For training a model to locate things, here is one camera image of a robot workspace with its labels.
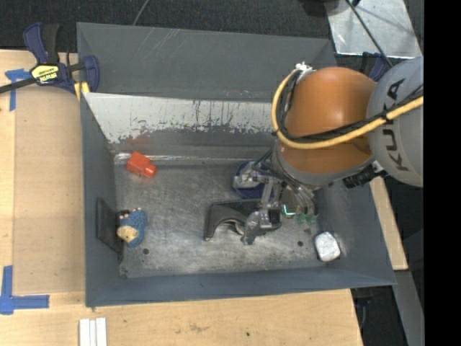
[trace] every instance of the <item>yellow label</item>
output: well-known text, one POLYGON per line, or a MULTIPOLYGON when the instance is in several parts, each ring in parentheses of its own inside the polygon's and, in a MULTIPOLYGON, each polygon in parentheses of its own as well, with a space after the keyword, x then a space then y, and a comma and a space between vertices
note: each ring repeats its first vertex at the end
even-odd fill
POLYGON ((58 77, 59 68, 57 66, 38 66, 34 68, 30 74, 35 79, 38 79, 40 83, 44 83, 51 79, 58 77))

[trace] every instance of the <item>red block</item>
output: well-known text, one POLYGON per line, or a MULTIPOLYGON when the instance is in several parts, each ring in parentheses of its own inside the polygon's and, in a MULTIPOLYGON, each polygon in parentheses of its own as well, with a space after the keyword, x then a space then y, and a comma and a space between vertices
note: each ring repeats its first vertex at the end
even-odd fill
POLYGON ((152 178, 157 172, 157 167, 151 164, 151 160, 137 151, 134 151, 128 159, 127 170, 140 176, 152 178))

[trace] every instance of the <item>black floor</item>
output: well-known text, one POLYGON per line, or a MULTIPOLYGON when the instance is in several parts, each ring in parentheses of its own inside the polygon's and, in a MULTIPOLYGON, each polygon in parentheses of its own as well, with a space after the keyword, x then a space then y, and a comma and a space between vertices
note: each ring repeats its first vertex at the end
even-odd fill
MULTIPOLYGON (((0 0, 0 48, 24 48, 24 28, 44 22, 62 24, 59 51, 76 52, 76 22, 131 25, 144 1, 0 0)), ((404 1, 424 52, 424 0, 404 1)), ((331 38, 326 11, 319 0, 151 0, 138 25, 331 38)), ((338 56, 337 62, 357 70, 361 59, 338 56)), ((386 185, 406 245, 406 239, 423 228, 423 189, 391 178, 386 185)), ((414 249, 412 243, 408 251, 414 249)), ((424 306, 424 263, 412 263, 411 269, 424 306)), ((365 346, 406 345, 392 289, 373 288, 370 293, 363 327, 365 346)))

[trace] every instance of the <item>bin floor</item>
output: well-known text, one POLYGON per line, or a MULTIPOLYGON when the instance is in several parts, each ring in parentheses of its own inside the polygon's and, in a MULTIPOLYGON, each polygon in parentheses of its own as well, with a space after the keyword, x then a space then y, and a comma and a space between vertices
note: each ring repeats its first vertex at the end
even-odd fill
POLYGON ((212 203, 238 200, 231 182, 240 162, 156 164, 152 179, 115 165, 117 208, 141 207, 149 218, 143 242, 125 246, 120 275, 127 278, 204 272, 243 272, 322 265, 313 237, 317 223, 287 219, 282 227, 243 245, 230 226, 210 241, 203 234, 212 203))

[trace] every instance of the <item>wooden table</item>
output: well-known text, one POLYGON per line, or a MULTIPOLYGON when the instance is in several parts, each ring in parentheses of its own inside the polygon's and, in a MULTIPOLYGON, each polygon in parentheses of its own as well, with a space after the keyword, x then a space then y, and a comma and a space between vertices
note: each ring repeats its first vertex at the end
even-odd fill
MULTIPOLYGON (((27 51, 0 50, 0 85, 5 71, 34 65, 27 51)), ((77 345, 79 319, 98 317, 109 346, 363 345, 350 290, 85 307, 78 100, 32 85, 10 112, 9 96, 0 95, 0 269, 13 265, 14 295, 50 294, 50 308, 0 315, 2 345, 77 345)), ((408 269, 382 179, 372 191, 393 268, 408 269)))

